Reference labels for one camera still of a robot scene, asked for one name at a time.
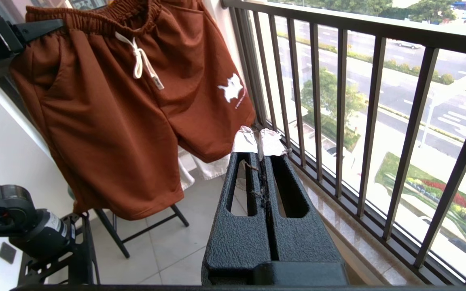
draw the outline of brown shorts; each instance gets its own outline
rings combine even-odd
[[[74,191],[76,212],[110,208],[141,219],[173,205],[183,198],[177,145],[212,162],[254,120],[246,87],[200,0],[27,11],[27,22],[63,19],[67,26],[34,40],[11,73]],[[139,49],[148,60],[139,56],[136,79]]]

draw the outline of drawstring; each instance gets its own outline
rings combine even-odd
[[[136,65],[134,66],[134,78],[141,78],[141,74],[143,72],[143,64],[145,64],[146,70],[148,70],[150,77],[152,78],[152,80],[154,80],[154,83],[156,83],[157,88],[159,90],[163,90],[165,88],[163,86],[163,83],[161,83],[158,75],[156,74],[156,71],[152,67],[152,64],[150,64],[148,57],[146,57],[145,51],[142,48],[138,48],[138,45],[136,44],[136,38],[133,37],[133,42],[131,42],[118,32],[115,32],[114,35],[119,41],[129,44],[133,48],[133,54],[136,57]]]

